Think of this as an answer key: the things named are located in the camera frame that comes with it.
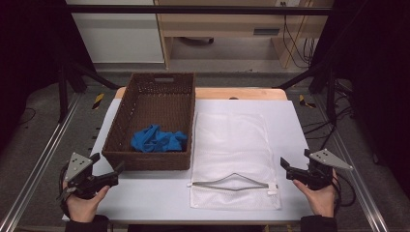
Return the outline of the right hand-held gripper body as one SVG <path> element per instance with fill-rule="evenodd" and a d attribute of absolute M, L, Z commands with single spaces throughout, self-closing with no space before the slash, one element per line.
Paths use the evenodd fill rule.
<path fill-rule="evenodd" d="M 353 170 L 353 166 L 337 157 L 327 149 L 311 152 L 307 165 L 307 178 L 304 184 L 312 190 L 319 190 L 333 182 L 333 169 Z"/>

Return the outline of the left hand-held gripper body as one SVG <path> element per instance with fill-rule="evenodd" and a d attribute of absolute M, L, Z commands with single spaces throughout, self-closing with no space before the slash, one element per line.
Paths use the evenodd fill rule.
<path fill-rule="evenodd" d="M 102 178 L 94 176 L 92 161 L 89 157 L 73 153 L 67 165 L 63 168 L 60 184 L 67 185 L 61 189 L 58 201 L 66 200 L 71 194 L 91 199 L 103 188 Z"/>

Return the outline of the blue cloth garment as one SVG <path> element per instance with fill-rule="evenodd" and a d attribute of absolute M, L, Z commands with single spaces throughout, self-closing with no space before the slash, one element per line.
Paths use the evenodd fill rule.
<path fill-rule="evenodd" d="M 135 132 L 131 146 L 143 153 L 181 152 L 188 137 L 181 131 L 162 131 L 160 125 L 150 125 Z"/>

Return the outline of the white mesh laundry bag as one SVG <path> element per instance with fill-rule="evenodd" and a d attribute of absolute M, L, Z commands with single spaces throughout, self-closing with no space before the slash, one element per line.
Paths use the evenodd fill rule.
<path fill-rule="evenodd" d="M 260 114 L 199 113 L 189 183 L 196 209 L 281 208 L 274 154 Z"/>

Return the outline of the brown woven basket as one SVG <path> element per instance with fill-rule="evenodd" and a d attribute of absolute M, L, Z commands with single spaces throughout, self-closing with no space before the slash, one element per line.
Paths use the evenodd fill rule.
<path fill-rule="evenodd" d="M 188 170 L 194 106 L 195 75 L 192 72 L 133 74 L 102 147 L 102 155 L 113 167 L 123 163 L 127 171 Z M 187 136 L 187 141 L 180 151 L 135 150 L 133 135 L 151 125 L 158 125 L 165 132 L 180 131 Z"/>

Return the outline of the person's right hand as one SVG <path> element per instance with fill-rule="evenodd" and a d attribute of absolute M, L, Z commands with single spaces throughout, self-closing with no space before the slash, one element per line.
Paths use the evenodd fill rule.
<path fill-rule="evenodd" d="M 315 215 L 326 218 L 335 216 L 336 190 L 333 185 L 319 190 L 312 190 L 298 180 L 293 180 L 293 184 L 306 197 Z"/>

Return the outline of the person's left hand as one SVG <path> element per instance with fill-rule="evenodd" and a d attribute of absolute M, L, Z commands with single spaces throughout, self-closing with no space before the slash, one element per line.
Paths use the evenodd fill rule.
<path fill-rule="evenodd" d="M 75 195 L 69 196 L 66 203 L 70 213 L 70 219 L 81 223 L 92 222 L 99 204 L 103 201 L 108 191 L 109 186 L 105 186 L 91 199 L 82 199 Z"/>

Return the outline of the yellow black tape strip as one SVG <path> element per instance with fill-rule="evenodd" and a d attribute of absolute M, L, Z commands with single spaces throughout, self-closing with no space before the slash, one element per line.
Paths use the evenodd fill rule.
<path fill-rule="evenodd" d="M 99 93 L 96 96 L 95 101 L 94 101 L 93 106 L 92 106 L 92 109 L 98 109 L 99 108 L 99 106 L 100 106 L 100 104 L 103 100 L 103 96 L 104 96 L 104 93 Z"/>
<path fill-rule="evenodd" d="M 309 107 L 309 108 L 316 108 L 316 104 L 315 103 L 309 103 L 306 102 L 304 95 L 299 95 L 299 103 L 300 105 Z"/>

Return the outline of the black metal stand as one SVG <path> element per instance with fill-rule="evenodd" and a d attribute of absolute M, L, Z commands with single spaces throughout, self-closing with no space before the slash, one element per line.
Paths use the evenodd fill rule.
<path fill-rule="evenodd" d="M 118 90 L 120 88 L 119 85 L 112 83 L 96 72 L 91 71 L 90 69 L 87 69 L 78 63 L 63 63 L 58 70 L 58 88 L 60 101 L 60 116 L 58 120 L 59 123 L 62 123 L 69 114 L 67 82 L 71 83 L 73 89 L 77 93 L 83 93 L 86 90 L 86 84 L 83 80 L 83 76 L 88 76 L 111 90 Z"/>
<path fill-rule="evenodd" d="M 296 77 L 280 84 L 277 89 L 287 90 L 291 86 L 301 82 L 302 80 L 312 77 L 312 81 L 308 86 L 308 90 L 312 94 L 318 94 L 323 89 L 326 89 L 326 116 L 332 125 L 337 123 L 337 114 L 335 107 L 335 91 L 336 78 L 333 65 L 331 62 L 321 61 L 316 65 L 311 66 L 305 72 Z"/>

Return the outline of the white cabinet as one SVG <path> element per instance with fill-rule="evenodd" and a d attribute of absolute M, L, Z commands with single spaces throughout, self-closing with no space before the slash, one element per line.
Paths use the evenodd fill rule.
<path fill-rule="evenodd" d="M 155 14 L 73 14 L 93 63 L 162 63 Z"/>

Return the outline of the light wooden desk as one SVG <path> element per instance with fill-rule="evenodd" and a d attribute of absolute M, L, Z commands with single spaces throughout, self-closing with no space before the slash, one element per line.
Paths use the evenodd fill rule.
<path fill-rule="evenodd" d="M 331 8 L 335 0 L 153 0 L 157 6 L 239 6 Z M 186 38 L 269 38 L 286 68 L 301 51 L 304 39 L 318 40 L 327 17 L 324 15 L 263 14 L 158 14 L 166 58 L 170 57 L 170 40 Z"/>

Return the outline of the aluminium floor rail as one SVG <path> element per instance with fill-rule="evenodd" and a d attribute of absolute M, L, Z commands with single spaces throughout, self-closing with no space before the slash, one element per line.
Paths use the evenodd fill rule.
<path fill-rule="evenodd" d="M 73 98 L 69 104 L 68 112 L 63 117 L 62 121 L 57 124 L 53 134 L 48 139 L 46 146 L 43 149 L 36 164 L 31 169 L 31 173 L 26 179 L 24 186 L 15 199 L 11 209 L 0 222 L 0 232 L 14 232 L 22 214 L 26 210 L 45 170 L 48 167 L 73 115 L 78 107 L 78 102 L 81 100 L 81 94 L 73 94 Z"/>
<path fill-rule="evenodd" d="M 388 226 L 378 210 L 365 180 L 358 172 L 359 166 L 352 160 L 352 157 L 338 132 L 342 119 L 344 117 L 351 116 L 353 114 L 353 108 L 350 105 L 343 107 L 340 102 L 335 102 L 337 123 L 332 125 L 326 116 L 326 98 L 321 95 L 313 95 L 312 97 L 317 104 L 317 108 L 322 114 L 329 131 L 325 142 L 321 144 L 321 148 L 328 148 L 339 158 L 350 163 L 354 167 L 352 171 L 346 171 L 345 176 L 351 187 L 355 190 L 356 200 L 360 203 L 371 230 L 373 232 L 389 232 Z"/>

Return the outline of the black horizontal frame bar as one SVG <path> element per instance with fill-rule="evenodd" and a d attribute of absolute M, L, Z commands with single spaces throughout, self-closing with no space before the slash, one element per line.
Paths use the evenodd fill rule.
<path fill-rule="evenodd" d="M 67 5 L 82 14 L 187 14 L 187 15 L 331 15 L 332 8 L 237 7 L 237 6 L 149 6 Z"/>

